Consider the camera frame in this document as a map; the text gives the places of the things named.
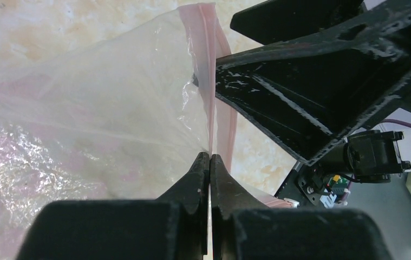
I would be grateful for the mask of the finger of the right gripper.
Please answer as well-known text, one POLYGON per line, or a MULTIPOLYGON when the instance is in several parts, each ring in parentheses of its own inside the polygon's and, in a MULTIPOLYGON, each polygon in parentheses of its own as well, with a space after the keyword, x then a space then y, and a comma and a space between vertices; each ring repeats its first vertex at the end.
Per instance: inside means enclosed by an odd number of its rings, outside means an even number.
POLYGON ((219 58, 216 97, 312 165, 358 128, 411 112, 411 1, 219 58))
POLYGON ((315 34, 364 11, 362 0, 271 0, 235 13, 230 28, 268 45, 315 34))

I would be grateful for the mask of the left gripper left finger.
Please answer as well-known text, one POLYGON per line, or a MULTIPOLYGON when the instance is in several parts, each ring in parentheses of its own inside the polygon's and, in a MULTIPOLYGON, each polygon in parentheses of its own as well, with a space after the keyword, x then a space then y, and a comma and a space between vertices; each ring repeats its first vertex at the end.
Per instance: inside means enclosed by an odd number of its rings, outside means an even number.
POLYGON ((157 199, 59 200, 35 218, 17 259, 201 259, 209 155, 157 199))

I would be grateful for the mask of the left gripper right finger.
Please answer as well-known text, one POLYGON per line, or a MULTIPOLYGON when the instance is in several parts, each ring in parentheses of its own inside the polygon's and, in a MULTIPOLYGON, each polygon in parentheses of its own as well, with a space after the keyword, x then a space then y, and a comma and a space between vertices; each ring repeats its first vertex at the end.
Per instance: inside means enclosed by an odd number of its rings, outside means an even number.
POLYGON ((270 208, 210 160, 214 259, 391 259, 364 212, 270 208))

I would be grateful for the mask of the clear zip top bag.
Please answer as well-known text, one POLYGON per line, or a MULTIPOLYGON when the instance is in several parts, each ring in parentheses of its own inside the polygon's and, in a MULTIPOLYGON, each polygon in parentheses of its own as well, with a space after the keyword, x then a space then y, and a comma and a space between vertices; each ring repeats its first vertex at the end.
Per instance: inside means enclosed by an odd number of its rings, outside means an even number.
POLYGON ((0 259, 48 204, 153 199, 200 152, 232 161, 237 112, 212 101, 231 53, 213 3, 0 1, 0 259))

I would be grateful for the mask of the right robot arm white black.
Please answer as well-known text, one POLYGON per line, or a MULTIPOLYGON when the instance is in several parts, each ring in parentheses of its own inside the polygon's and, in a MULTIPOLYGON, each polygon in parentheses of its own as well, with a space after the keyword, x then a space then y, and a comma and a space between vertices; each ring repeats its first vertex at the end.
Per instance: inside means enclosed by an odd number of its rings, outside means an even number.
POLYGON ((260 47, 217 60, 216 96, 292 157, 366 183, 411 168, 406 137, 373 130, 411 111, 411 1, 265 1, 230 27, 260 47))

